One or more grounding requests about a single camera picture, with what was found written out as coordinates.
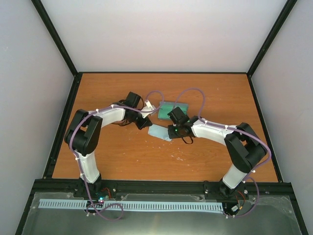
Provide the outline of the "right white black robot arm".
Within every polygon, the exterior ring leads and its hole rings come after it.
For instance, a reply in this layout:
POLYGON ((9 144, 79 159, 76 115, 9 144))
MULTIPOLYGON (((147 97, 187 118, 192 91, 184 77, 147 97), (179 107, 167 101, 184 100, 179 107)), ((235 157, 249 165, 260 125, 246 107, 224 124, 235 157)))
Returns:
POLYGON ((232 165, 220 180, 217 189, 223 198, 229 198, 263 157, 270 154, 268 146, 247 123, 227 126, 198 116, 190 118, 179 107, 171 110, 168 117, 173 122, 168 126, 169 138, 183 141, 189 138, 189 144, 193 143, 194 138, 203 138, 227 148, 232 165))

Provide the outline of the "light blue cleaning cloth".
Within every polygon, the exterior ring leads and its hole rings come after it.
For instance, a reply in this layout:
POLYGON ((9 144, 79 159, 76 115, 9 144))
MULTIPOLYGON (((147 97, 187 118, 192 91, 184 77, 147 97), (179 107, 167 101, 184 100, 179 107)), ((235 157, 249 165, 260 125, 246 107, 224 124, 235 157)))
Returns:
POLYGON ((168 134, 168 128, 163 126, 153 124, 149 127, 148 134, 164 141, 172 141, 168 134))

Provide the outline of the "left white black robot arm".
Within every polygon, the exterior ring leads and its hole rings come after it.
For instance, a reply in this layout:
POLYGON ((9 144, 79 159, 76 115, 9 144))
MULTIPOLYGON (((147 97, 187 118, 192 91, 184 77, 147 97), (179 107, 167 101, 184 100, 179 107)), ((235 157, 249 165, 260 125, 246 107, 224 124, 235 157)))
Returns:
POLYGON ((143 107, 137 108, 142 100, 139 95, 130 92, 126 99, 114 102, 107 108, 94 111, 79 109, 76 111, 64 141, 75 156, 78 163, 80 178, 87 183, 85 192, 96 197, 102 191, 101 179, 96 165, 95 149, 98 145, 101 129, 116 122, 135 123, 139 130, 152 126, 149 115, 156 107, 150 101, 144 100, 143 107))

